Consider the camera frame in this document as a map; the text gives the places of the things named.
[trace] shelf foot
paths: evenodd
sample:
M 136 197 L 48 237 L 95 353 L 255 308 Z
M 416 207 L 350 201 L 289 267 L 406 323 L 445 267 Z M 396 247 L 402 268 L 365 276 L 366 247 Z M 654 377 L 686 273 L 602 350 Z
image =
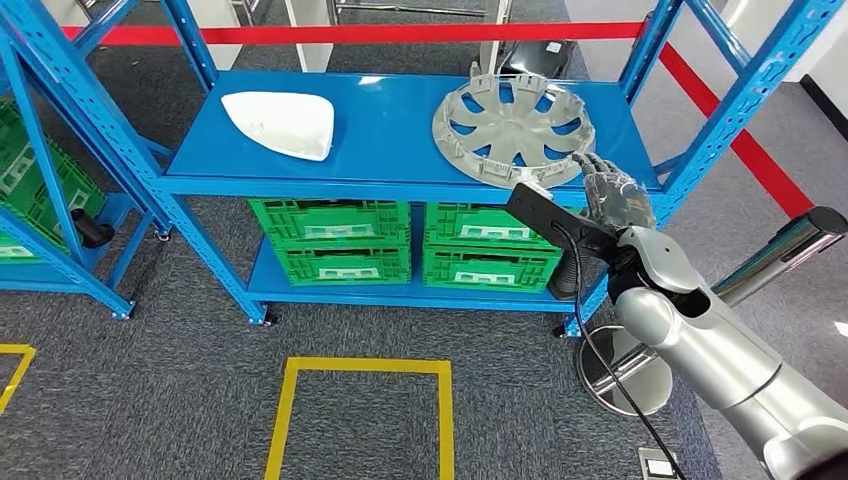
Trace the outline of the shelf foot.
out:
M 265 315 L 262 319 L 251 318 L 248 320 L 248 324 L 256 327 L 273 327 L 274 325 L 280 323 L 280 316 L 274 313 L 271 313 L 271 310 L 268 309 L 267 305 L 262 305 L 265 308 Z
M 133 312 L 135 311 L 135 300 L 130 300 L 130 309 L 126 312 L 112 312 L 112 318 L 115 320 L 129 320 L 132 317 Z
M 551 335 L 556 338 L 580 338 L 580 325 L 577 324 L 577 317 L 573 314 L 565 314 L 562 323 L 551 330 Z

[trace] metal rack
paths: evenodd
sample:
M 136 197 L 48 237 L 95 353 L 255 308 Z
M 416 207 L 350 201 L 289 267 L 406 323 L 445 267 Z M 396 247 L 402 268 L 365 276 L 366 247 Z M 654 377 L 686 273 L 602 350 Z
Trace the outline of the metal rack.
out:
M 292 287 L 262 242 L 245 283 L 183 202 L 183 195 L 348 198 L 412 202 L 503 204 L 509 191 L 475 183 L 454 170 L 438 153 L 430 134 L 433 112 L 443 96 L 466 80 L 423 75 L 304 74 L 292 72 L 218 72 L 185 0 L 162 0 L 179 33 L 207 100 L 167 171 L 159 171 L 145 141 L 117 109 L 83 58 L 38 0 L 0 0 L 5 42 L 34 69 L 55 78 L 67 108 L 79 112 L 86 128 L 78 133 L 108 144 L 116 164 L 132 172 L 167 213 L 201 259 L 245 311 L 262 323 L 267 302 L 317 302 L 415 307 L 550 311 L 569 314 L 573 303 L 539 294 L 432 289 L 420 282 L 413 265 L 410 285 Z M 656 167 L 630 112 L 668 33 L 686 3 L 739 74 L 714 114 L 681 155 Z M 708 0 L 660 0 L 636 39 L 618 82 L 562 82 L 580 95 L 597 129 L 596 150 L 643 183 L 660 225 L 683 203 L 730 142 L 759 110 L 842 0 L 796 0 L 754 55 L 745 52 Z M 313 93 L 329 99 L 338 121 L 334 148 L 324 162 L 285 161 L 251 142 L 224 112 L 223 95 L 244 90 Z M 419 168 L 407 168 L 413 162 Z M 659 177 L 669 176 L 661 182 Z M 578 181 L 552 189 L 564 205 L 585 205 Z M 420 219 L 415 225 L 420 229 Z M 420 248 L 420 242 L 414 245 Z M 594 312 L 606 296 L 606 278 L 593 284 L 583 311 Z
M 235 7 L 241 7 L 244 17 L 247 19 L 247 24 L 252 27 L 254 25 L 253 14 L 259 7 L 259 0 L 233 0 L 231 3 Z
M 99 41 L 100 35 L 105 33 L 108 25 L 112 24 L 116 13 L 125 12 L 133 3 L 131 1 L 116 2 L 104 13 L 104 16 L 92 23 L 92 27 L 84 29 L 74 39 L 74 45 L 68 44 L 70 48 L 78 49 L 77 52 L 83 55 L 90 51 Z M 0 32 L 0 59 L 2 59 L 0 65 L 4 67 L 3 70 L 6 73 L 5 76 L 0 77 L 0 93 L 11 89 L 17 100 L 69 254 L 63 253 L 61 249 L 51 244 L 11 212 L 0 209 L 0 230 L 13 236 L 41 260 L 37 263 L 0 266 L 0 289 L 84 293 L 110 308 L 113 317 L 129 318 L 135 302 L 123 298 L 117 293 L 116 288 L 150 225 L 152 224 L 160 235 L 168 235 L 171 222 L 152 195 L 139 183 L 137 174 L 118 159 L 118 152 L 112 150 L 106 138 L 103 137 L 103 133 L 93 128 L 91 122 L 94 120 L 85 116 L 74 105 L 71 100 L 71 91 L 59 85 L 53 76 L 55 72 L 49 71 L 44 65 L 39 65 L 37 58 L 31 51 L 17 49 L 9 42 L 6 32 Z M 109 248 L 109 244 L 98 248 L 84 248 L 80 245 L 70 212 L 64 207 L 65 200 L 56 165 L 49 153 L 28 87 L 32 87 L 57 108 L 74 132 L 121 186 L 122 193 L 108 195 L 107 202 L 96 219 L 97 223 L 106 223 L 118 230 L 131 210 L 138 210 L 141 214 L 141 221 L 105 280 L 95 276 L 94 269 Z M 147 140 L 143 142 L 160 154 L 168 155 L 168 150 L 164 147 Z

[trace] round metal base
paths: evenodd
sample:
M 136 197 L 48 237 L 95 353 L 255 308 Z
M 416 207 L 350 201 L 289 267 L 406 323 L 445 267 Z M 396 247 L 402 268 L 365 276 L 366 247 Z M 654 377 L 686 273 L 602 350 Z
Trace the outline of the round metal base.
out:
M 604 360 L 610 365 L 639 345 L 639 341 L 620 326 L 601 327 L 589 335 Z M 613 385 L 607 392 L 600 395 L 593 389 L 592 385 L 597 385 L 599 380 L 608 377 L 609 374 L 585 339 L 580 345 L 576 363 L 577 373 L 583 386 L 595 400 L 611 412 L 636 416 L 636 411 L 621 394 L 618 386 Z M 665 406 L 671 396 L 672 376 L 671 369 L 662 359 L 655 358 L 628 375 L 624 376 L 621 383 L 636 401 L 642 413 L 651 415 Z

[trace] red barrier tape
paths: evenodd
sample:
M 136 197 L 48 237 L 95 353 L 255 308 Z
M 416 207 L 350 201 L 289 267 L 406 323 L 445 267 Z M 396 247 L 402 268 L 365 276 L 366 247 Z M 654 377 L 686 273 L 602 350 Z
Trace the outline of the red barrier tape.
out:
M 718 97 L 683 60 L 677 50 L 666 44 L 660 52 L 660 61 L 698 109 L 706 116 L 712 115 L 718 107 Z M 757 143 L 748 130 L 743 129 L 730 147 L 789 217 L 795 218 L 813 207 L 813 202 L 769 156 L 762 145 Z
M 336 27 L 202 28 L 208 44 L 280 45 L 292 43 L 446 43 L 491 40 L 600 40 L 636 38 L 642 22 L 609 23 L 462 23 L 440 25 L 342 25 Z M 81 27 L 62 27 L 69 38 Z M 101 45 L 180 44 L 166 26 L 117 26 Z

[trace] silver robot arm segment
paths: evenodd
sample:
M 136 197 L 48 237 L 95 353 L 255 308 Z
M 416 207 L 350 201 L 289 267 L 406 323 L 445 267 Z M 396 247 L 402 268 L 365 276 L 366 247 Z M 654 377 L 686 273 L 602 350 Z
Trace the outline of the silver robot arm segment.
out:
M 614 297 L 624 328 L 733 424 L 773 478 L 831 478 L 810 472 L 848 452 L 848 410 L 743 325 L 670 237 L 630 227 L 619 246 L 636 250 L 650 285 Z

